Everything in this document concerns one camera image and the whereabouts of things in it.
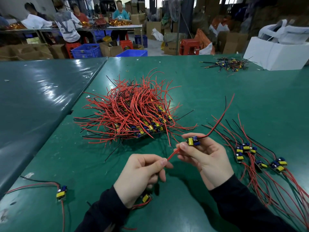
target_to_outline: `fingernail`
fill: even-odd
[[[187,147],[188,147],[188,144],[186,142],[180,143],[180,149],[185,150],[187,149]]]
[[[160,160],[160,164],[162,166],[165,166],[167,162],[168,162],[168,160],[166,158],[163,158],[163,159]]]

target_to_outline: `green table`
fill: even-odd
[[[285,157],[290,171],[308,191],[309,118],[304,105],[309,95],[309,69],[270,72],[252,64],[248,70],[240,70],[227,78],[229,74],[223,70],[218,73],[217,68],[200,67],[199,61],[211,60],[212,56],[203,55],[109,58],[86,91],[106,94],[106,87],[112,85],[106,75],[110,79],[118,78],[119,74],[122,79],[133,79],[146,76],[157,67],[164,72],[156,74],[159,81],[173,80],[172,86],[181,85],[170,91],[174,99],[171,106],[183,104],[177,115],[195,109],[179,121],[182,126],[212,122],[211,114],[219,117],[224,110],[224,96],[229,100],[235,93],[226,118],[236,119],[240,113],[247,134]],[[23,173],[34,173],[33,179],[57,181],[68,186],[66,231],[75,230],[89,208],[86,201],[93,203],[102,191],[111,187],[132,153],[165,157],[172,153],[166,135],[160,135],[156,140],[148,138],[124,143],[103,163],[117,144],[104,148],[102,144],[88,144],[83,140],[73,117],[92,114],[91,110],[81,109],[86,104],[82,96],[73,107],[73,113],[65,117]],[[199,126],[196,132],[208,130]],[[212,137],[222,143],[216,135]],[[235,163],[230,150],[228,155],[236,175],[240,176],[243,167]],[[219,216],[196,169],[177,157],[171,161],[174,169],[168,171],[167,182],[159,184],[148,206],[130,214],[126,227],[137,227],[138,231],[238,231]],[[280,177],[273,176],[289,189]],[[18,179],[12,188],[32,183]],[[0,202],[0,215],[6,211],[0,230],[61,231],[61,206],[56,203],[55,195],[55,187],[25,189],[6,195]]]

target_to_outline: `hand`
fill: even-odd
[[[164,167],[171,169],[173,165],[157,155],[131,155],[114,184],[122,203],[131,208],[147,186],[157,183],[158,175],[166,182]]]
[[[205,134],[188,133],[182,137],[205,136]],[[189,146],[186,142],[176,145],[180,148],[178,158],[197,167],[208,190],[225,183],[234,171],[227,157],[225,148],[210,137],[199,139],[199,146]]]

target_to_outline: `dark plastic table cover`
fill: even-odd
[[[0,62],[0,195],[70,114],[106,60]]]

